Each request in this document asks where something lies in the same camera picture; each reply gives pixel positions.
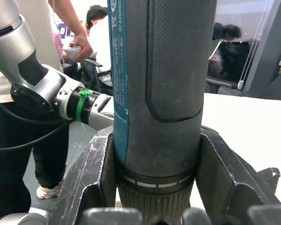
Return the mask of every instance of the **glass window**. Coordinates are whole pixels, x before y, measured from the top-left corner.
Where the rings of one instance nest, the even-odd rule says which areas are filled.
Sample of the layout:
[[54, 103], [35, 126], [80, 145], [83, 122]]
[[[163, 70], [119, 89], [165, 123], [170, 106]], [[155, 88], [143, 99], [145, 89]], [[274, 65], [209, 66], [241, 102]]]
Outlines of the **glass window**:
[[239, 81], [245, 82], [273, 3], [274, 0], [217, 1], [213, 40], [222, 42], [210, 60], [209, 78], [231, 83], [235, 89]]

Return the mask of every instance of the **blue label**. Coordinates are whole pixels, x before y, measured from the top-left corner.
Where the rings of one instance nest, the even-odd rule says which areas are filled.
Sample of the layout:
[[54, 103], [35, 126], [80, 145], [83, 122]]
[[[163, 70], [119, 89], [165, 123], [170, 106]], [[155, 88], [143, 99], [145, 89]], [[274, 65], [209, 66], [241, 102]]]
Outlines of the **blue label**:
[[118, 160], [125, 165], [128, 143], [128, 92], [126, 69], [126, 0], [109, 0], [109, 29], [114, 96], [114, 147]]

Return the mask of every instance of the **gray floor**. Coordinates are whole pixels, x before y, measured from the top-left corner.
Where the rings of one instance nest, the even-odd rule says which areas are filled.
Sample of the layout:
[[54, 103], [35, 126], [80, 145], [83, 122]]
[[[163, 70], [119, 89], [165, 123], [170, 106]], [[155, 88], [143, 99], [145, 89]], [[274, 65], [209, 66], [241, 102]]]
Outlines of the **gray floor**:
[[[82, 126], [79, 122], [74, 122], [70, 125], [69, 134], [69, 150], [67, 156], [66, 174], [71, 168], [72, 164], [79, 157], [81, 152], [88, 145], [89, 141], [96, 134], [96, 131], [90, 128], [88, 125]], [[39, 199], [36, 194], [36, 190], [39, 187], [39, 183], [34, 174], [34, 160], [33, 156], [30, 156], [26, 173], [24, 175], [24, 182], [31, 195], [31, 206], [41, 208], [45, 210], [52, 210], [55, 205], [56, 198], [52, 199]]]

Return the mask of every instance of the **white table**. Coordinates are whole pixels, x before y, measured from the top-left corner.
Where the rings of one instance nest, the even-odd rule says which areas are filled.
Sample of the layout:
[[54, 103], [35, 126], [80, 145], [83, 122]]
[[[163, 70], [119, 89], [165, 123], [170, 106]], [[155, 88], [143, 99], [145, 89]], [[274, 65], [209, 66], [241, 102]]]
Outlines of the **white table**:
[[[205, 94], [202, 124], [256, 171], [277, 167], [281, 173], [281, 101]], [[281, 201], [281, 177], [276, 196]], [[191, 206], [204, 208], [196, 186]]]

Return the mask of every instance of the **person's hand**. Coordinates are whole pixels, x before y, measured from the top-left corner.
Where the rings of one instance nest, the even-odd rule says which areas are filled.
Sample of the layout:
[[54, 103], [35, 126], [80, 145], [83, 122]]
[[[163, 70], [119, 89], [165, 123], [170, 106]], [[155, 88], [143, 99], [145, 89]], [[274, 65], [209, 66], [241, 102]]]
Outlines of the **person's hand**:
[[80, 46], [81, 50], [73, 58], [74, 61], [88, 59], [91, 53], [93, 52], [93, 49], [90, 46], [84, 31], [81, 34], [76, 35], [74, 40], [70, 43], [70, 46], [75, 46], [75, 45]]

